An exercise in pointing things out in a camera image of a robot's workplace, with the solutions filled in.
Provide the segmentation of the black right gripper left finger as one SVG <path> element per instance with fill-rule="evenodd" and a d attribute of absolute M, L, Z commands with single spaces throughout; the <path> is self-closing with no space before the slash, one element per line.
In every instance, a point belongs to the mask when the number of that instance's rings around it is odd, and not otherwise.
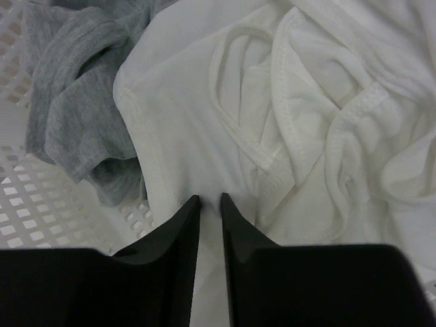
<path fill-rule="evenodd" d="M 105 255 L 94 249 L 1 252 L 2 326 L 188 326 L 200 199 Z"/>

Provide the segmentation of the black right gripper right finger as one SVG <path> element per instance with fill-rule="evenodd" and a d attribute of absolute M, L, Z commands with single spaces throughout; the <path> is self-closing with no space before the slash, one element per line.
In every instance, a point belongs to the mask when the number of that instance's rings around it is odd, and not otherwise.
<path fill-rule="evenodd" d="M 434 326 L 406 257 L 390 245 L 284 247 L 220 200 L 232 326 Z"/>

